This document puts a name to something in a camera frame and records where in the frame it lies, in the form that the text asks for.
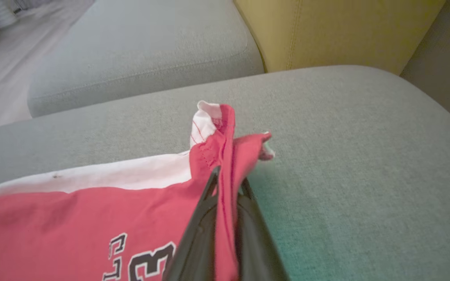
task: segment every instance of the gray floor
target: gray floor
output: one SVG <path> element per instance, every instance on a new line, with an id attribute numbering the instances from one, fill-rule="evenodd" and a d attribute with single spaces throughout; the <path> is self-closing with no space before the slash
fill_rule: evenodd
<path id="1" fill-rule="evenodd" d="M 0 126 L 30 119 L 27 91 L 33 71 L 94 0 L 59 0 L 18 13 L 0 31 Z"/>

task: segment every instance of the clothing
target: clothing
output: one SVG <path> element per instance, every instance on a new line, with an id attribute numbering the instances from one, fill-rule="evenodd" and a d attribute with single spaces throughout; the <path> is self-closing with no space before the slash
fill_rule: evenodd
<path id="1" fill-rule="evenodd" d="M 270 134 L 233 139 L 230 106 L 198 108 L 190 151 L 2 183 L 0 280 L 160 280 L 218 165 L 216 279 L 237 279 L 234 198 Z"/>

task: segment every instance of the sofa seat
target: sofa seat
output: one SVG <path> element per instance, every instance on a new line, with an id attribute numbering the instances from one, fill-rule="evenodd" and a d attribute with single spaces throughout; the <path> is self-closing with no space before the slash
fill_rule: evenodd
<path id="1" fill-rule="evenodd" d="M 0 127 L 0 183 L 189 149 L 200 100 L 273 134 L 248 176 L 291 281 L 450 281 L 450 114 L 362 66 L 256 75 Z"/>
<path id="2" fill-rule="evenodd" d="M 37 69 L 33 117 L 263 73 L 229 0 L 98 0 Z"/>

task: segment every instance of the red fabric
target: red fabric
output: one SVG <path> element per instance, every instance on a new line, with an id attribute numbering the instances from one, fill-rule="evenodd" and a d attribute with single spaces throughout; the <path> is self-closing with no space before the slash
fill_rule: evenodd
<path id="1" fill-rule="evenodd" d="M 221 170 L 218 178 L 218 208 L 215 233 L 215 279 L 216 281 L 236 281 L 239 279 L 239 264 L 236 256 L 235 229 L 237 223 L 237 197 L 241 183 L 254 169 L 257 160 L 269 160 L 263 143 L 271 134 L 247 135 L 234 139 L 235 114 L 228 105 L 221 105 L 222 131 L 225 143 L 220 152 Z"/>
<path id="2" fill-rule="evenodd" d="M 261 149 L 270 134 L 234 140 L 234 110 L 220 108 L 218 130 L 190 151 L 185 183 L 0 196 L 0 280 L 161 280 L 217 165 L 216 280 L 237 280 L 237 192 L 257 159 L 268 158 Z"/>

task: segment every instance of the yellow cushion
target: yellow cushion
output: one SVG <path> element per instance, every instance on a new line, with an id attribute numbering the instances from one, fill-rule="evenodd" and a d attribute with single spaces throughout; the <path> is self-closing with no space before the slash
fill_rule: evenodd
<path id="1" fill-rule="evenodd" d="M 400 74 L 445 0 L 234 0 L 265 70 L 359 64 Z"/>

